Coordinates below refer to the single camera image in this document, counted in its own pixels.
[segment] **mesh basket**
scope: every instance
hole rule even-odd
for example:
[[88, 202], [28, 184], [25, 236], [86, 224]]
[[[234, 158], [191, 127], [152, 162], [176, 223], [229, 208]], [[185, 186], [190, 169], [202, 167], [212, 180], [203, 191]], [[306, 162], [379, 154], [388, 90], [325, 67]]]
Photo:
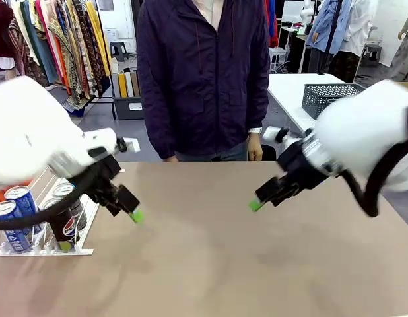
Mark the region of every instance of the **mesh basket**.
[[332, 102], [358, 95], [364, 89], [358, 84], [308, 84], [305, 85], [302, 108], [311, 118], [317, 119]]

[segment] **purple jacket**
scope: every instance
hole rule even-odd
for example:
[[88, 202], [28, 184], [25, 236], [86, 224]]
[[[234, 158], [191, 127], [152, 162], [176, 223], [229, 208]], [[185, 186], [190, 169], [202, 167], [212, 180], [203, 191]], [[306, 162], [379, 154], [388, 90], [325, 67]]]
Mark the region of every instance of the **purple jacket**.
[[269, 84], [263, 0], [224, 0], [218, 32], [192, 0], [145, 0], [137, 28], [145, 124], [162, 159], [225, 151], [261, 127]]

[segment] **jacket drawstring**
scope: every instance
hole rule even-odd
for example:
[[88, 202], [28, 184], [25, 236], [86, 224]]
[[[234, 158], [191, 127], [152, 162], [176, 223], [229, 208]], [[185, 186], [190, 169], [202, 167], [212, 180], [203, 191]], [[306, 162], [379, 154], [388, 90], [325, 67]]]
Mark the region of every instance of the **jacket drawstring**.
[[233, 11], [235, 8], [235, 2], [232, 4], [232, 10], [230, 12], [230, 25], [232, 26], [232, 56], [235, 55], [235, 27], [233, 25]]
[[198, 27], [197, 27], [196, 22], [195, 22], [195, 33], [197, 34], [199, 73], [202, 74], [203, 73], [203, 66], [201, 64], [201, 49], [199, 47]]

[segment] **can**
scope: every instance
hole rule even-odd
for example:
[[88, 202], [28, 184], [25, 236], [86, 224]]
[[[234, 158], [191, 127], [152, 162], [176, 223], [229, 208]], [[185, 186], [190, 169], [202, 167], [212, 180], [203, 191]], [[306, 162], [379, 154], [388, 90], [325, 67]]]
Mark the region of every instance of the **can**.
[[[53, 196], [63, 199], [67, 194], [72, 192], [74, 189], [71, 183], [62, 183], [59, 184], [53, 191]], [[81, 201], [78, 199], [69, 210], [71, 211], [72, 216], [75, 218], [75, 222], [78, 224], [78, 230], [82, 230], [86, 226], [86, 216], [84, 213], [84, 206]]]
[[[10, 220], [14, 218], [21, 218], [17, 204], [13, 200], [2, 201], [0, 203], [0, 220]], [[15, 252], [26, 252], [31, 248], [32, 233], [29, 231], [29, 235], [25, 235], [23, 230], [6, 230], [7, 240]]]
[[[7, 200], [14, 200], [20, 212], [24, 216], [30, 216], [38, 212], [37, 207], [32, 198], [31, 191], [27, 186], [16, 186], [5, 192]], [[43, 224], [34, 225], [34, 234], [41, 232]]]
[[[61, 201], [60, 197], [51, 198], [42, 205], [42, 209], [47, 209], [59, 201]], [[76, 222], [70, 210], [62, 210], [60, 213], [49, 218], [48, 223], [50, 224], [60, 249], [62, 251], [73, 250], [76, 242], [79, 240], [79, 234], [76, 232], [75, 235]]]

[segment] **red garment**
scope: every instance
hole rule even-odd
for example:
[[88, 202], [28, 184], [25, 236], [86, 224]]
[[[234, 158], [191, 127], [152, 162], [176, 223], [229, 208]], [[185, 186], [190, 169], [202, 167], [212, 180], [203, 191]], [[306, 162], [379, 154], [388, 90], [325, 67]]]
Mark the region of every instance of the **red garment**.
[[[265, 14], [267, 15], [267, 25], [270, 27], [269, 0], [265, 0], [264, 4], [265, 4]], [[271, 37], [269, 39], [269, 47], [276, 48], [277, 46], [279, 46], [279, 38], [277, 36], [277, 19], [276, 19], [276, 15], [275, 15], [275, 20], [273, 21], [273, 23], [275, 25], [275, 33], [274, 33], [273, 37]]]
[[0, 0], [0, 57], [13, 58], [13, 50], [7, 34], [7, 28], [12, 22], [12, 18], [12, 9]]

